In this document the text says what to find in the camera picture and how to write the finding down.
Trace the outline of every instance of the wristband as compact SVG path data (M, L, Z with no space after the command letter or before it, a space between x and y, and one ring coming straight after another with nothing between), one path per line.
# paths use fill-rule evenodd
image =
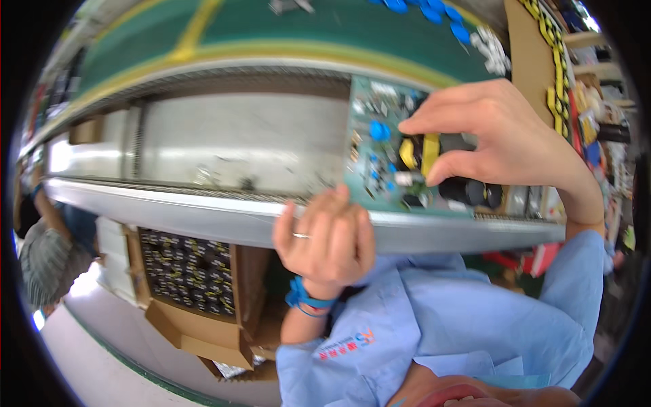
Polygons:
M301 276L296 276L296 278L289 282L289 285L292 290L285 296L285 302L292 308L297 307L301 309L301 307L299 307L299 304L307 304L312 308L330 308L335 302L337 302L336 298L334 300L317 300L316 298L310 298L309 294L307 294L307 291L305 290L305 287L303 287L303 279Z
M31 194L32 195L32 201L36 200L36 194L42 189L43 189L43 184L41 184L39 182L38 185L36 185L34 187L34 189L32 190L32 194Z

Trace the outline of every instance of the circuit board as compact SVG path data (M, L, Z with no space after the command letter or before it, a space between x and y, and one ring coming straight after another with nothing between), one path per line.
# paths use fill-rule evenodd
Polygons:
M401 159L408 136L398 131L398 124L426 97L422 91L353 76L347 129L350 142L344 161L344 182L351 201L369 210L471 218L472 206L444 199L438 187L425 185L424 171L420 171L424 163L419 162L416 169L405 168ZM439 135L432 137L440 145Z

